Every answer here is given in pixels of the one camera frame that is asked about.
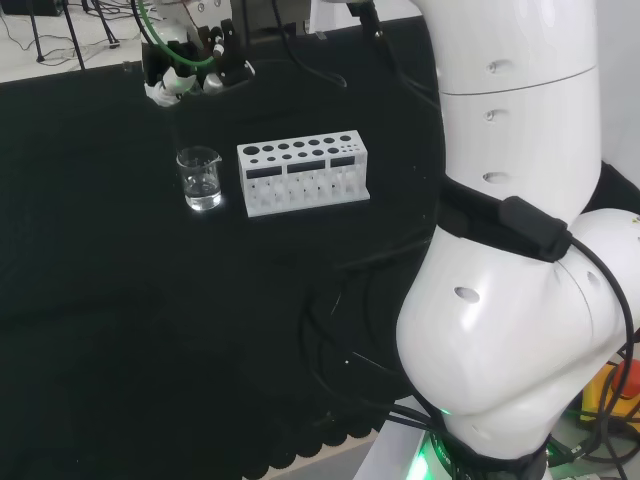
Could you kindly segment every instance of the table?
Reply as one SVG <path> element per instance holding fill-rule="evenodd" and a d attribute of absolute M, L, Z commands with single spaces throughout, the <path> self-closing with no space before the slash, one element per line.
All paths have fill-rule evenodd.
<path fill-rule="evenodd" d="M 386 30 L 407 72 L 433 86 L 422 20 Z M 379 428 L 301 364 L 300 310 L 317 289 L 343 345 L 394 365 L 422 252 L 351 279 L 330 317 L 344 280 L 332 265 L 433 228 L 441 122 L 358 29 L 296 43 L 349 89 L 272 61 L 284 58 L 277 42 L 255 47 L 251 85 L 170 114 L 144 97 L 137 64 L 0 89 L 0 476 L 252 479 Z M 350 129 L 370 152 L 370 202 L 247 219 L 236 145 Z M 176 146 L 193 144 L 223 158 L 224 205 L 204 216 L 185 205 L 174 165 Z M 593 205 L 639 211 L 636 193 L 604 172 Z M 324 359 L 342 392 L 409 393 L 335 349 Z"/>

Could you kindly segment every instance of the hole on robot arm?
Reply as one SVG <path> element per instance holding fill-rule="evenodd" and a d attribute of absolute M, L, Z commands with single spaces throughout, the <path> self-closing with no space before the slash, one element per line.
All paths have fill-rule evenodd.
<path fill-rule="evenodd" d="M 454 292 L 456 292 L 456 295 L 458 295 L 461 299 L 468 303 L 478 303 L 480 301 L 480 295 L 478 295 L 478 292 L 471 288 L 456 287 L 454 289 Z"/>

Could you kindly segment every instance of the floor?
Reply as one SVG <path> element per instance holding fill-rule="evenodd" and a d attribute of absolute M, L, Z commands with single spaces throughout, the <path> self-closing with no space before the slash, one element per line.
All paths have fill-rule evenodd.
<path fill-rule="evenodd" d="M 69 12 L 73 26 L 81 46 L 81 52 L 86 68 L 114 65 L 124 61 L 140 60 L 140 34 L 138 26 L 132 17 L 126 17 L 123 13 L 105 14 L 109 27 L 115 37 L 121 42 L 118 48 L 109 48 L 107 37 L 98 17 L 84 12 L 79 5 L 70 5 Z M 7 35 L 7 30 L 2 24 L 6 22 L 11 37 L 20 43 L 20 46 Z M 42 53 L 46 56 L 43 64 L 36 62 L 37 52 L 33 42 L 33 30 L 28 16 L 4 15 L 0 19 L 0 83 L 11 82 L 23 78 L 39 77 L 55 73 L 68 72 L 80 69 L 73 44 L 70 39 L 69 28 L 64 15 L 59 17 L 36 17 L 38 34 L 41 37 L 40 45 Z"/>

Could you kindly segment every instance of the green led light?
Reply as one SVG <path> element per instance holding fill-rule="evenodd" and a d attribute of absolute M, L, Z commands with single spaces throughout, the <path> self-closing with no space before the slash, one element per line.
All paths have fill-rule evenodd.
<path fill-rule="evenodd" d="M 427 480 L 428 474 L 429 465 L 427 465 L 427 459 L 425 458 L 424 453 L 420 452 L 411 464 L 407 480 Z"/>

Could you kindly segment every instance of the cable connector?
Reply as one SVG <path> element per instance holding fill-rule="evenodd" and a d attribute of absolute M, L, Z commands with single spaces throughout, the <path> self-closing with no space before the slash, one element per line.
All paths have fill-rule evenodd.
<path fill-rule="evenodd" d="M 500 223 L 540 249 L 540 258 L 554 261 L 566 255 L 573 236 L 568 225 L 544 213 L 520 197 L 509 197 L 498 206 Z"/>

